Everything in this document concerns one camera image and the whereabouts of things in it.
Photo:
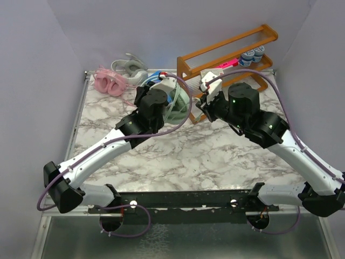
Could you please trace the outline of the mint green headphones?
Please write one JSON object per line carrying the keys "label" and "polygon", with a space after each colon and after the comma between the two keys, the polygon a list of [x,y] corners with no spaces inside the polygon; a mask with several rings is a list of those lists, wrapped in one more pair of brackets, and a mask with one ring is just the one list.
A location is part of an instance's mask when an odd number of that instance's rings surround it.
{"label": "mint green headphones", "polygon": [[176,80],[176,88],[173,90],[172,102],[168,103],[163,120],[165,123],[178,125],[189,113],[190,98],[186,91],[180,87]]}

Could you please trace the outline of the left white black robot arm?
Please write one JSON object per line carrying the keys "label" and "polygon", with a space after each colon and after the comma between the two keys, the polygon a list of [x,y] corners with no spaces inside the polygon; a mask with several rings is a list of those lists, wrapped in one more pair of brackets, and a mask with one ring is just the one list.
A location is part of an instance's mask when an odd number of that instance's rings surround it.
{"label": "left white black robot arm", "polygon": [[68,213],[79,205],[100,206],[108,213],[118,209],[120,194],[112,185],[84,182],[107,162],[143,143],[163,127],[163,112],[168,106],[166,91],[148,86],[136,91],[137,109],[123,117],[104,138],[60,165],[51,161],[44,166],[44,186],[60,213]]}

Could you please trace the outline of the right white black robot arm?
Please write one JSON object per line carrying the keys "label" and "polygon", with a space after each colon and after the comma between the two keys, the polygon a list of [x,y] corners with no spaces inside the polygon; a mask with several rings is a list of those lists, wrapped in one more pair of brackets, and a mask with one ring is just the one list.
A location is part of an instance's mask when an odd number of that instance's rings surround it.
{"label": "right white black robot arm", "polygon": [[266,205],[303,206],[327,217],[344,207],[344,174],[327,164],[300,141],[279,115],[260,109],[259,92],[246,83],[234,84],[228,96],[219,89],[202,95],[196,106],[213,122],[220,119],[239,135],[282,158],[305,182],[298,185],[258,183],[248,206],[260,211]]}

